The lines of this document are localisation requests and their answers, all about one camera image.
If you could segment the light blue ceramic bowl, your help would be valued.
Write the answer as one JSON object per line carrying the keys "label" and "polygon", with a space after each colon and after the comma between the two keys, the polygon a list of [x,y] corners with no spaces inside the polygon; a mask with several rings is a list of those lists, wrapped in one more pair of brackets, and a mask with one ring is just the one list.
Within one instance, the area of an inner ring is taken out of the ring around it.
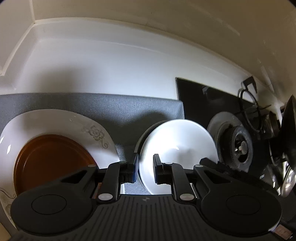
{"label": "light blue ceramic bowl", "polygon": [[177,163],[192,169],[203,158],[218,163],[216,145],[210,133],[191,120],[170,120],[155,128],[146,138],[139,155],[139,175],[151,195],[170,194],[170,185],[154,180],[153,155],[163,163]]}

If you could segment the brown round plate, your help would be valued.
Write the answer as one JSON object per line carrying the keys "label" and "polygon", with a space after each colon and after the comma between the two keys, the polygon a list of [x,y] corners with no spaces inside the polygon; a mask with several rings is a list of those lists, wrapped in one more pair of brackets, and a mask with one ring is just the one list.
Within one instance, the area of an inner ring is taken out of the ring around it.
{"label": "brown round plate", "polygon": [[60,135],[42,135],[30,140],[18,154],[14,167],[17,195],[67,176],[96,162],[74,140]]}

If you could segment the grey counter mat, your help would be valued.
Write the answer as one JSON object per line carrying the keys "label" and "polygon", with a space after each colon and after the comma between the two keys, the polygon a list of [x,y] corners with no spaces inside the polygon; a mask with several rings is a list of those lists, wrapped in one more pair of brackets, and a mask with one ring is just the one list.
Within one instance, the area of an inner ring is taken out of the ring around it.
{"label": "grey counter mat", "polygon": [[141,135],[160,121],[184,118],[177,100],[93,93],[24,93],[1,96],[1,133],[14,117],[39,109],[71,111],[102,125],[119,161],[129,161]]}

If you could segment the silver stove burner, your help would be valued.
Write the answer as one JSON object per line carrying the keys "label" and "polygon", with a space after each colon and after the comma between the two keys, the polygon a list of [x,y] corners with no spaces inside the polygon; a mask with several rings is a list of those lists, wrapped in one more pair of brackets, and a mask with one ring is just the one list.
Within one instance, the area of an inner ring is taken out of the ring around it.
{"label": "silver stove burner", "polygon": [[207,131],[214,139],[219,161],[247,173],[253,158],[253,145],[241,121],[232,113],[219,112],[211,119]]}

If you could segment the black gas stove top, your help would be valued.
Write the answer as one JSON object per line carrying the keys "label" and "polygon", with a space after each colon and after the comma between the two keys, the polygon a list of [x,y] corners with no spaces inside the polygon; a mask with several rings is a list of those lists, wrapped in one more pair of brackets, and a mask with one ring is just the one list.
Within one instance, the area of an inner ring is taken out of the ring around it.
{"label": "black gas stove top", "polygon": [[[197,122],[207,129],[211,119],[217,113],[225,111],[234,114],[247,129],[246,124],[243,122],[238,95],[234,96],[224,91],[181,78],[177,78],[176,82],[178,98],[183,102],[186,119]],[[217,164],[210,164],[209,161],[202,161],[202,163],[237,180],[251,181],[252,186],[255,185],[257,180],[260,180],[262,188],[275,195],[280,204],[283,205],[284,198],[281,196],[283,173],[285,171],[283,162],[274,165],[259,149],[255,149],[252,136],[251,140],[253,158],[247,173],[231,169],[219,160]]]}

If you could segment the upper white floral plate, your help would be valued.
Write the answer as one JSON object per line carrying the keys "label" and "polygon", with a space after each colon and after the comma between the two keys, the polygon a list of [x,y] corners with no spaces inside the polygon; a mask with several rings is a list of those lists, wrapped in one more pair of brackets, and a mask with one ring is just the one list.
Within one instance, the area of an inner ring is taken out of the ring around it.
{"label": "upper white floral plate", "polygon": [[10,207],[16,198],[14,167],[21,149],[33,138],[54,134],[83,146],[100,169],[119,162],[115,144],[107,130],[81,114],[59,109],[39,109],[10,120],[1,133],[1,205],[11,220]]}

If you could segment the black pot support grate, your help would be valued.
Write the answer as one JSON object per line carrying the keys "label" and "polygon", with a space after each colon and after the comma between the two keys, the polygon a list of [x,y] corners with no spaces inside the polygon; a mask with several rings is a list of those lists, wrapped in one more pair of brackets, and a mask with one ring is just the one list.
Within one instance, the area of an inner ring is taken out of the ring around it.
{"label": "black pot support grate", "polygon": [[285,154],[280,145],[280,121],[273,111],[260,106],[255,94],[250,90],[252,87],[257,94],[257,85],[253,76],[241,82],[239,90],[240,110],[243,122],[254,138],[255,149],[266,155],[274,165],[285,161]]}

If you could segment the dark wok pan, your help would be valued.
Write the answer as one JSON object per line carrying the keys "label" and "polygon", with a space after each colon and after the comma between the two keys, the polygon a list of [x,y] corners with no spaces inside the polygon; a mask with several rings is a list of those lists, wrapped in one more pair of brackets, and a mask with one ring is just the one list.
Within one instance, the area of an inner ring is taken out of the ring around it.
{"label": "dark wok pan", "polygon": [[288,167],[285,167],[281,196],[287,197],[295,185],[295,97],[293,95],[288,100],[283,113],[280,144],[288,163]]}

